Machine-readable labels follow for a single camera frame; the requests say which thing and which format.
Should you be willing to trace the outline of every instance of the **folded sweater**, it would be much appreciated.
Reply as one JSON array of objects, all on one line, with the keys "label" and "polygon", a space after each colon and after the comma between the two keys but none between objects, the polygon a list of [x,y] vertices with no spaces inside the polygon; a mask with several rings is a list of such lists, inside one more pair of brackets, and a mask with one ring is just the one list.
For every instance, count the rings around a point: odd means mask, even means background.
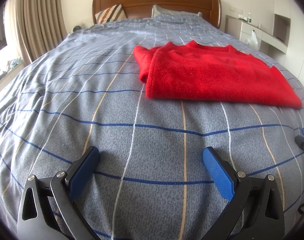
[{"label": "folded sweater", "polygon": [[190,41],[146,49],[136,46],[139,78],[147,98],[258,103],[301,108],[302,102],[275,67],[231,45],[209,47]]}]

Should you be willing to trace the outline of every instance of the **sheer curtain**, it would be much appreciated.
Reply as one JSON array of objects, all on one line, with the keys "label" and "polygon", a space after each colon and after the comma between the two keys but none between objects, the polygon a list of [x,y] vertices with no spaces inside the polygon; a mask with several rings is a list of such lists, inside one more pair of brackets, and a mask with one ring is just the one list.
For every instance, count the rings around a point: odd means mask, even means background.
[{"label": "sheer curtain", "polygon": [[60,0],[8,0],[4,28],[25,65],[58,46],[67,36]]}]

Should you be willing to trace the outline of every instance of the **gray fabric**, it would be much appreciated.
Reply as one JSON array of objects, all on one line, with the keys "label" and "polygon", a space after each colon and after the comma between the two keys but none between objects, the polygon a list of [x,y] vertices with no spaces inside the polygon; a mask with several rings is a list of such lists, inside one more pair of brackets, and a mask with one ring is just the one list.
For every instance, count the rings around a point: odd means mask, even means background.
[{"label": "gray fabric", "polygon": [[[302,109],[146,99],[134,46],[191,40],[231,44],[275,64]],[[233,161],[236,170],[276,177],[288,231],[304,202],[304,154],[294,142],[302,127],[302,84],[270,57],[200,17],[159,15],[94,25],[70,34],[0,92],[0,217],[16,232],[28,175],[44,178],[66,170],[81,156],[91,130],[88,145],[99,148],[101,160],[76,206],[102,239],[178,239],[180,232],[182,239],[201,239],[227,204],[202,163],[207,146]]]},{"label": "gray fabric", "polygon": [[158,5],[153,5],[152,7],[152,18],[154,18],[155,16],[158,16],[160,14],[170,14],[170,15],[179,15],[179,14],[184,14],[184,15],[189,15],[189,16],[198,16],[198,17],[202,17],[202,13],[198,12],[198,13],[190,13],[190,12],[180,12],[180,11],[173,11],[173,10],[168,10],[165,8],[162,8],[161,6]]}]

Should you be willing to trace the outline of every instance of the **pillow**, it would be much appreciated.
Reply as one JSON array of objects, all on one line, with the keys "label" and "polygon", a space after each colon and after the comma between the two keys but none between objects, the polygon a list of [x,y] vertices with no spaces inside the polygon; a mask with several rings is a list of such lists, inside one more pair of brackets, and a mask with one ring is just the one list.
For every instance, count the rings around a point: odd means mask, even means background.
[{"label": "pillow", "polygon": [[158,16],[162,13],[171,14],[171,15],[177,15],[177,14],[186,14],[186,15],[193,15],[193,16],[196,15],[196,16],[202,17],[201,12],[198,12],[196,14],[196,13],[190,13],[190,12],[173,11],[173,10],[168,10],[168,9],[162,8],[162,7],[160,7],[156,4],[153,5],[153,7],[152,7],[152,18],[155,17],[155,16]]},{"label": "pillow", "polygon": [[127,19],[122,5],[116,4],[110,8],[100,11],[95,15],[97,23],[115,22],[117,20]]}]

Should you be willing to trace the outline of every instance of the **plastic bottle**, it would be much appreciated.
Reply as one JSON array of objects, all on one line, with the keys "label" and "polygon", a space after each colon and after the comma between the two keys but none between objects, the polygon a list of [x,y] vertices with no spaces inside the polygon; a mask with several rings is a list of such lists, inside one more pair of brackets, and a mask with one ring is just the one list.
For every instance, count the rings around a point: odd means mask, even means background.
[{"label": "plastic bottle", "polygon": [[252,19],[251,19],[251,13],[249,13],[249,16],[248,16],[248,23],[251,23]]}]

